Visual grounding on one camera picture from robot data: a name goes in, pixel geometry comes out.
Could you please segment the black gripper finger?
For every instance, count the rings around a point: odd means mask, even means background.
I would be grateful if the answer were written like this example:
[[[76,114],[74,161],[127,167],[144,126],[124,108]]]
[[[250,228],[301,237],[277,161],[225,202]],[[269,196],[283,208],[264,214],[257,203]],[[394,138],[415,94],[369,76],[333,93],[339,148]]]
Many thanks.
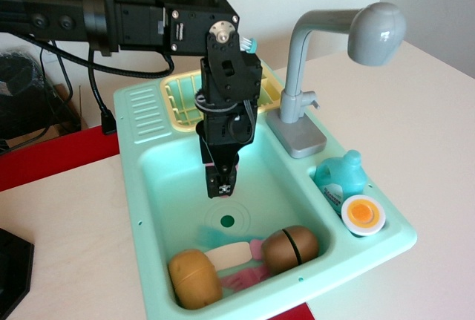
[[[215,166],[205,166],[205,177],[208,197],[220,197],[220,175]]]
[[[233,166],[226,182],[222,182],[222,184],[220,185],[221,197],[230,197],[232,195],[237,181],[237,174],[238,166]]]

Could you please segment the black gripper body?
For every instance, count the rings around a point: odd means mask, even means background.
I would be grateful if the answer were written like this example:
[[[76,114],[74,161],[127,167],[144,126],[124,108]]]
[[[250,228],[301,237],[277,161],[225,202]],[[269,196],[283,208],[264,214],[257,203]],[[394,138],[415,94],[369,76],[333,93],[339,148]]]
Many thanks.
[[[205,164],[236,164],[238,152],[254,140],[256,103],[244,100],[227,107],[207,102],[202,91],[195,94],[194,104],[203,113],[196,132]]]

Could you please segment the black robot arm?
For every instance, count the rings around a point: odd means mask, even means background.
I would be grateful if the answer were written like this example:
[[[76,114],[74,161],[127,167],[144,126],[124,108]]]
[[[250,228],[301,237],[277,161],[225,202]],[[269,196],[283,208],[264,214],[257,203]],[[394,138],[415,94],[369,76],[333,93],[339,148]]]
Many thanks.
[[[200,58],[194,103],[209,197],[227,197],[238,152],[255,134],[261,61],[238,34],[227,0],[1,0],[1,31],[59,53],[54,42],[87,42],[110,56],[120,50]]]

